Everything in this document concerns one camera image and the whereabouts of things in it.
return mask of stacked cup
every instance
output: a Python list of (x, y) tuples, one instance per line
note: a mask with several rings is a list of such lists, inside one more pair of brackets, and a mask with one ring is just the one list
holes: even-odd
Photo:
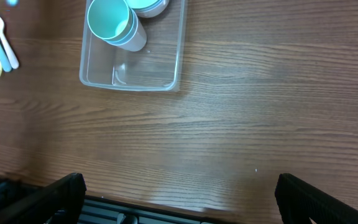
[(105, 42), (136, 52), (147, 41), (140, 17), (160, 14), (169, 0), (93, 0), (88, 9), (88, 26)]

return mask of mint green cup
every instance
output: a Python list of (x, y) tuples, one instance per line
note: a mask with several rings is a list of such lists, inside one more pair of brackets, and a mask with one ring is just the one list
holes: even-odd
[(118, 41), (131, 31), (134, 15), (125, 0), (94, 0), (89, 6), (87, 20), (96, 37)]

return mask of clear plastic container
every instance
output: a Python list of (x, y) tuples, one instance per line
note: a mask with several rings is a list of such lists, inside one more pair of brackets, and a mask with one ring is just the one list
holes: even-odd
[[(86, 1), (86, 13), (92, 0)], [(85, 18), (80, 80), (111, 90), (178, 91), (186, 31), (187, 0), (171, 0), (157, 17), (139, 18), (146, 46), (122, 50), (97, 38)]]

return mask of brown tabletop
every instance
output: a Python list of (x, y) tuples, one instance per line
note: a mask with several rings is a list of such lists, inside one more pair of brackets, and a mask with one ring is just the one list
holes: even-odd
[(181, 90), (132, 93), (80, 82), (84, 0), (0, 0), (21, 63), (0, 78), (0, 175), (281, 223), (289, 172), (358, 209), (358, 1), (188, 6)]

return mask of cup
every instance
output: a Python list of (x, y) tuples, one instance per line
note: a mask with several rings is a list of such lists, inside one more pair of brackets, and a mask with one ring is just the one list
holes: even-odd
[(117, 40), (117, 41), (105, 40), (105, 41), (111, 45), (120, 47), (124, 50), (136, 52), (141, 50), (146, 45), (147, 35), (142, 24), (140, 23), (140, 20), (136, 16), (135, 12), (132, 9), (131, 11), (134, 15), (134, 21), (133, 21), (132, 29), (129, 31), (129, 33), (121, 40)]
[(139, 17), (151, 18), (167, 8), (169, 0), (126, 0), (128, 6), (135, 10)]
[(125, 0), (94, 0), (87, 19), (89, 29), (96, 37), (117, 41), (132, 29), (134, 14)]

